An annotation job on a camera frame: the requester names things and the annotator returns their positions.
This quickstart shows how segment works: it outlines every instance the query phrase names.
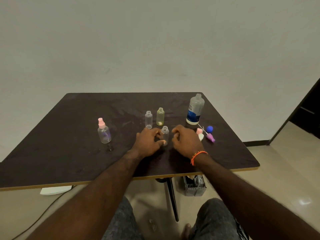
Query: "orange thread wristband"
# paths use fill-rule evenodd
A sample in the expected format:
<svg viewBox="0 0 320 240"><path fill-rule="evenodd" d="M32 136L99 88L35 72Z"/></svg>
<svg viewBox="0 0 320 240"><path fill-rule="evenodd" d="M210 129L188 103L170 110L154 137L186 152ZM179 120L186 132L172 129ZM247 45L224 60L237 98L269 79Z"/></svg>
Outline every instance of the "orange thread wristband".
<svg viewBox="0 0 320 240"><path fill-rule="evenodd" d="M198 156L200 153L206 153L206 154L208 154L206 151L200 151L200 152L195 153L195 154L193 155L193 157L191 158L191 164L192 164L193 166L195 165L195 162L194 162L195 157Z"/></svg>

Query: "hand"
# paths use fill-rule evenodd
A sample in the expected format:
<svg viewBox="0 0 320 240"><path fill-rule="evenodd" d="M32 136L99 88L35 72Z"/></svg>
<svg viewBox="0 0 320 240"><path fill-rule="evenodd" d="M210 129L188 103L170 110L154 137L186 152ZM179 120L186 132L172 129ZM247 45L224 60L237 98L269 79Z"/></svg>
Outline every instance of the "hand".
<svg viewBox="0 0 320 240"><path fill-rule="evenodd" d="M155 136L160 137L160 133L161 129L158 128L144 128L141 133L137 133L132 150L136 150L141 158L153 155L166 142L165 140L155 142Z"/></svg>
<svg viewBox="0 0 320 240"><path fill-rule="evenodd" d="M192 129L177 125L172 133L174 133L173 146L182 156L191 159L195 153L204 150L199 136Z"/></svg>

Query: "person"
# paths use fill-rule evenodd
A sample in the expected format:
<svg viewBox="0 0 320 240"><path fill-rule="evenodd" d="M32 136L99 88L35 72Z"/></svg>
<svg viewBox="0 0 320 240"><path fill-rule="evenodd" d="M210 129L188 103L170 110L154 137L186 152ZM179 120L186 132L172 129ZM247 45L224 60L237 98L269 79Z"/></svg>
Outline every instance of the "person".
<svg viewBox="0 0 320 240"><path fill-rule="evenodd" d="M27 239L143 239L124 193L142 158L153 155L164 144L163 140L154 140L160 132L158 128L145 128L137 133L133 147L120 160L56 210ZM172 133L174 148L183 156L191 159L204 150L192 129L178 125ZM210 155L198 154L194 164L223 202L208 200L200 208L194 227L186 225L183 237L244 239L238 231L239 222L252 239L320 239L305 221L223 168Z"/></svg>

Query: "blue cap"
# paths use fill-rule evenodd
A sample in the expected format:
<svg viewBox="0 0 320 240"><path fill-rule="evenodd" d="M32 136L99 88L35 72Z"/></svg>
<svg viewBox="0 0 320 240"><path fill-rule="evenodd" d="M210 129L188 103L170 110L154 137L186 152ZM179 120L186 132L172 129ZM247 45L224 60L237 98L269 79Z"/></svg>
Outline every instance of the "blue cap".
<svg viewBox="0 0 320 240"><path fill-rule="evenodd" d="M213 128L211 125L209 125L209 126L207 127L207 129L206 129L206 132L207 132L207 133L211 133L211 132L213 132L213 130L214 130L214 128Z"/></svg>

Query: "blue label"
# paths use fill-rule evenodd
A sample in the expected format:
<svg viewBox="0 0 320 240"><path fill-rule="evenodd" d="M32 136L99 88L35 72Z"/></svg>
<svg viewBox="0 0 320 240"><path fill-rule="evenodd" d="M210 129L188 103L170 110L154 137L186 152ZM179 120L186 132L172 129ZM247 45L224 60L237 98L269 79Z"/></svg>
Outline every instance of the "blue label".
<svg viewBox="0 0 320 240"><path fill-rule="evenodd" d="M189 110L186 118L188 119L188 121L198 122L200 119L200 115L196 115L195 113L193 113L192 111Z"/></svg>

